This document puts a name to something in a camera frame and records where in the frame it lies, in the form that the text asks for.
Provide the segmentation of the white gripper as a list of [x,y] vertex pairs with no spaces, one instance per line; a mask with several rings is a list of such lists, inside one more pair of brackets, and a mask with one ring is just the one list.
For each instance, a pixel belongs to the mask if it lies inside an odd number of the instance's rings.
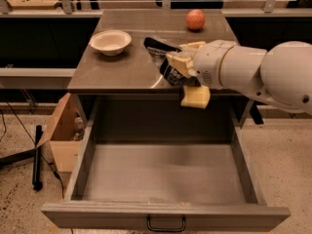
[[184,52],[196,53],[194,58],[186,53],[169,52],[166,58],[171,67],[175,68],[186,78],[195,77],[203,86],[221,90],[220,70],[225,56],[237,43],[235,41],[214,40],[181,44]]

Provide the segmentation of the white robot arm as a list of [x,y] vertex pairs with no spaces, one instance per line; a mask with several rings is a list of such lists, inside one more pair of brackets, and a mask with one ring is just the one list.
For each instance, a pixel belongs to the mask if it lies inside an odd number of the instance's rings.
[[205,107],[209,89],[228,89],[287,112],[312,114],[311,44],[291,41],[266,51],[234,41],[194,42],[166,53],[165,60],[204,87],[188,89],[185,106]]

